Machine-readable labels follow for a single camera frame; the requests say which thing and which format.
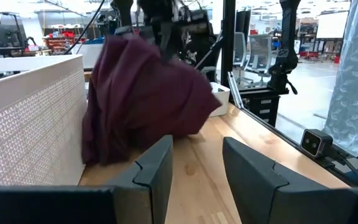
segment textured white divider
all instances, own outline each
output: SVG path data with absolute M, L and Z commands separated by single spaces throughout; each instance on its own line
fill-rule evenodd
M 0 185 L 77 185 L 86 110 L 81 56 L 0 58 Z

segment maroon cloth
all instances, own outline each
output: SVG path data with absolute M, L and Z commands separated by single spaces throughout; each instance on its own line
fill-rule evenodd
M 158 48 L 142 39 L 109 37 L 89 81 L 83 162 L 124 161 L 130 147 L 147 149 L 166 134 L 196 134 L 219 106 L 193 67 L 163 63 Z

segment wooden table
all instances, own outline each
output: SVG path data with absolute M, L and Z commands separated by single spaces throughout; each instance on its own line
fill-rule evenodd
M 229 105 L 226 115 L 208 119 L 199 134 L 174 142 L 173 182 L 166 223 L 241 223 L 224 171 L 224 136 L 231 136 L 327 187 L 349 187 L 253 118 Z M 80 184 L 103 184 L 130 164 L 86 169 Z

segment black cable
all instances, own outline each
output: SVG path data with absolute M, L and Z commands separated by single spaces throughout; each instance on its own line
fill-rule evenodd
M 346 158 L 343 158 L 343 161 L 353 171 L 353 173 L 358 177 L 357 169 Z
M 102 2 L 100 3 L 100 6 L 98 7 L 98 9 L 96 10 L 96 12 L 94 13 L 92 19 L 90 20 L 90 22 L 88 23 L 88 25 L 86 25 L 86 27 L 84 28 L 84 30 L 82 31 L 82 33 L 80 34 L 80 36 L 77 38 L 77 40 L 74 42 L 74 44 L 66 50 L 66 52 L 64 53 L 64 55 L 68 54 L 71 50 L 73 50 L 73 47 L 79 43 L 79 41 L 81 40 L 82 36 L 84 36 L 86 30 L 88 30 L 89 26 L 93 23 L 93 21 L 96 19 L 96 16 L 99 14 L 100 9 L 102 8 L 104 4 L 104 0 L 102 0 Z

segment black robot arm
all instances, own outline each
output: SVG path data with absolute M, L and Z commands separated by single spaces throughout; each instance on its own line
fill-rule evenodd
M 282 46 L 278 51 L 276 62 L 268 70 L 272 78 L 268 86 L 275 91 L 286 91 L 286 85 L 291 86 L 292 92 L 297 94 L 295 87 L 288 81 L 287 75 L 298 65 L 298 57 L 294 50 L 296 10 L 300 0 L 280 0 L 283 9 Z

